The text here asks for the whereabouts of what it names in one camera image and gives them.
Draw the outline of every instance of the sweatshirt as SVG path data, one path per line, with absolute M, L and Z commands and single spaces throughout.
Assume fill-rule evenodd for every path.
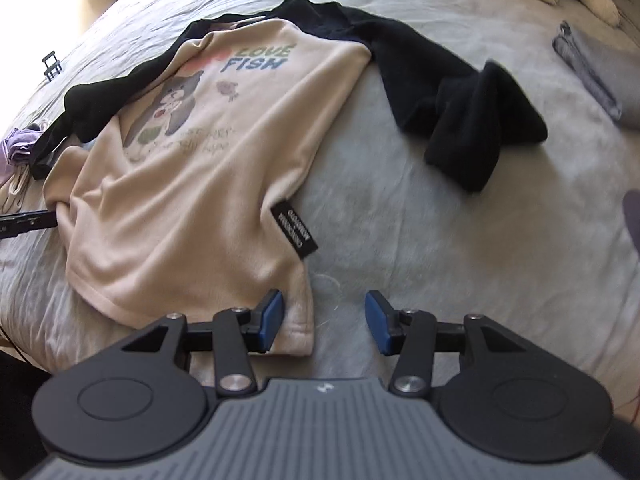
M 429 138 L 425 162 L 469 192 L 502 145 L 546 139 L 502 67 L 478 72 L 396 20 L 308 0 L 198 20 L 129 75 L 71 88 L 32 149 L 70 285 L 134 328 L 176 311 L 210 320 L 279 288 L 273 351 L 309 354 L 316 247 L 286 200 L 371 60 L 399 129 Z M 51 167 L 71 135 L 95 143 Z

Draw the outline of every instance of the cartoon bear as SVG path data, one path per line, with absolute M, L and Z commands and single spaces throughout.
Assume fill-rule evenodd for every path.
M 153 102 L 138 117 L 129 129 L 123 146 L 128 148 L 134 141 L 137 149 L 129 153 L 132 160 L 142 160 L 162 141 L 162 134 L 172 136 L 189 118 L 195 106 L 195 91 L 202 70 L 188 77 L 173 76 L 164 82 Z

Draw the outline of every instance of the folded gray cloth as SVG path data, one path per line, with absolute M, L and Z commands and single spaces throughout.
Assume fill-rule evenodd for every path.
M 553 46 L 614 121 L 640 130 L 640 54 L 610 47 L 567 22 Z

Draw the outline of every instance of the bed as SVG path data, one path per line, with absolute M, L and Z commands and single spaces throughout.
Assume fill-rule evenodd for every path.
M 119 0 L 15 124 L 53 120 L 71 85 L 126 74 L 192 20 L 280 1 Z M 640 381 L 640 273 L 621 202 L 640 187 L 640 137 L 611 122 L 551 40 L 571 20 L 607 43 L 636 46 L 575 0 L 557 7 L 537 0 L 337 1 L 403 20 L 476 68 L 488 58 L 500 62 L 545 118 L 548 141 L 502 150 L 484 191 L 468 195 L 424 165 L 425 141 L 398 132 L 370 65 L 293 198 L 320 246 L 306 260 L 314 353 L 257 357 L 260 377 L 387 379 L 393 359 L 378 354 L 364 319 L 364 293 L 378 288 L 396 308 L 429 310 L 444 321 L 487 314 L 593 374 L 616 406 L 632 399 Z M 42 184 L 32 182 L 22 210 L 43 206 Z M 0 241 L 0 266 L 0 324 L 46 369 L 67 368 L 130 330 L 67 285 L 56 230 Z M 210 382 L 210 356 L 195 356 L 191 371 Z M 435 381 L 455 371 L 456 359 L 442 356 Z

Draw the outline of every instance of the white logo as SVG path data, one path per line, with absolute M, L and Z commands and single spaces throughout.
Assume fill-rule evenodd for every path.
M 316 390 L 318 390 L 321 394 L 327 394 L 331 390 L 335 390 L 335 386 L 333 386 L 331 383 L 318 384 L 318 386 L 316 386 Z

